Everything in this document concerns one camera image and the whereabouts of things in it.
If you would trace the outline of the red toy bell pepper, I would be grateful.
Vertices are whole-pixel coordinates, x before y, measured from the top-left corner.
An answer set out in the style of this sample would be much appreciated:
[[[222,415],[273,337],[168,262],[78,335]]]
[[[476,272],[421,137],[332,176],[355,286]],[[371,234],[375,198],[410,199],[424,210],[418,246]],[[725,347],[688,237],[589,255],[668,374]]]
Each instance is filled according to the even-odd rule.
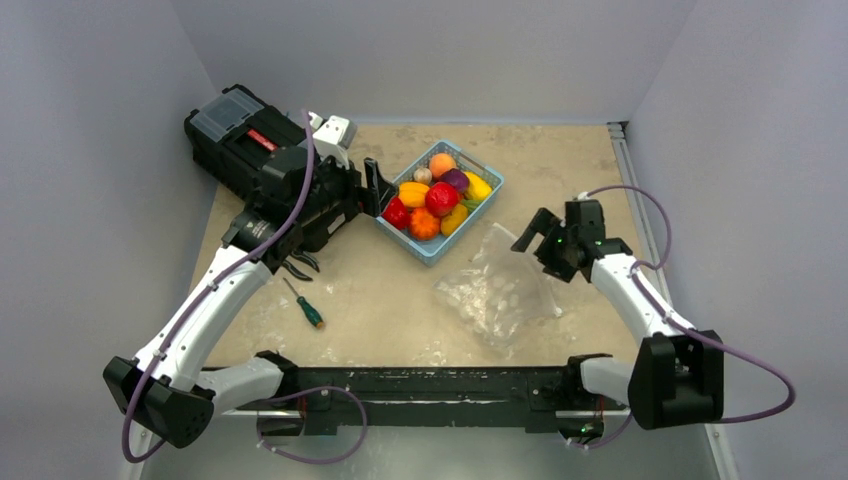
[[[397,196],[389,201],[381,218],[400,231],[405,230],[410,224],[409,210]]]

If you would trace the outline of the orange toy pumpkin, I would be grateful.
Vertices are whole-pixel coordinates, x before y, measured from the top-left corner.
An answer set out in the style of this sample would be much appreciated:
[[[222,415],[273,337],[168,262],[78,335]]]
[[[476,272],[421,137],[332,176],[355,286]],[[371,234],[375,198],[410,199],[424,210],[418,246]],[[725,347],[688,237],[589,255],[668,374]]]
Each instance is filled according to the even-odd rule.
[[[415,208],[410,213],[407,227],[409,235],[418,241],[429,241],[441,233],[441,219],[434,216],[427,208]]]

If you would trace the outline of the red toy apple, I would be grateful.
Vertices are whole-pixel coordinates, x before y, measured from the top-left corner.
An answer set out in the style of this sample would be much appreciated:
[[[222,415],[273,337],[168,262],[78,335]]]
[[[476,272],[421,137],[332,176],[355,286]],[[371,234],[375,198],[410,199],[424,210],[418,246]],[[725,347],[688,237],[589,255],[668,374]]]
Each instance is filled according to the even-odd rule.
[[[460,202],[460,194],[450,185],[438,182],[426,195],[426,208],[438,217],[447,215]]]

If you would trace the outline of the clear zip top bag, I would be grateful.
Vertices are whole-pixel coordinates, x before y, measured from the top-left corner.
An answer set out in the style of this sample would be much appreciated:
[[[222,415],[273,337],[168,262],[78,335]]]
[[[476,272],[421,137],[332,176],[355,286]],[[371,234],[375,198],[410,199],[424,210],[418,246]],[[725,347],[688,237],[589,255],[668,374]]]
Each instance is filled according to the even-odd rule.
[[[517,239],[492,224],[470,262],[433,285],[436,299],[464,327],[496,347],[512,345],[531,323],[563,314],[541,268],[528,253],[512,249]]]

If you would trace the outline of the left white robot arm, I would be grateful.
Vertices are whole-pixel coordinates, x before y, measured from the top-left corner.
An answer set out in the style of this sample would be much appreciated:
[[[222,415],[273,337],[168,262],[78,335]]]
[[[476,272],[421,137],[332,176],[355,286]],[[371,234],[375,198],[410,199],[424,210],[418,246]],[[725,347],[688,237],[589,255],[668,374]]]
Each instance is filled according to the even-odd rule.
[[[363,171],[309,147],[283,147],[259,170],[243,211],[195,290],[133,358],[114,357],[104,380],[124,413],[123,432],[138,424],[161,444],[184,448],[217,416],[254,402],[284,409],[297,399],[295,366],[272,352],[207,371],[213,347],[247,301],[297,251],[320,250],[360,213],[380,216],[396,186],[372,158]]]

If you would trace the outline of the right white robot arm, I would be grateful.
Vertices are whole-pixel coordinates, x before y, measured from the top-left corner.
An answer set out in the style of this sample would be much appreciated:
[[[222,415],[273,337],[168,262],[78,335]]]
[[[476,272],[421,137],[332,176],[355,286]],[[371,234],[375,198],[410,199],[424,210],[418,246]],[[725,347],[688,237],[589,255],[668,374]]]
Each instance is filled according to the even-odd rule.
[[[608,355],[573,357],[561,381],[564,399],[584,407],[599,395],[627,406],[645,430],[712,423],[724,411],[724,354],[712,330],[699,332],[672,311],[636,265],[629,246],[607,235],[596,200],[572,200],[559,218],[539,209],[512,244],[533,252],[544,273],[592,284],[615,309],[638,344],[636,360]]]

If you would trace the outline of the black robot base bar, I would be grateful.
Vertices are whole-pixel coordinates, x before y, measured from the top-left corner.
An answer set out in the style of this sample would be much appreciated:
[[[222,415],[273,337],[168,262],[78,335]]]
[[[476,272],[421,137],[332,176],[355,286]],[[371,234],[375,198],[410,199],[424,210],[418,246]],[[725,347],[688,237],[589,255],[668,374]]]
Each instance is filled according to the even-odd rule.
[[[623,404],[579,391],[566,366],[305,367],[278,357],[284,377],[270,400],[240,412],[300,423],[306,435],[341,426],[518,428],[590,439]]]

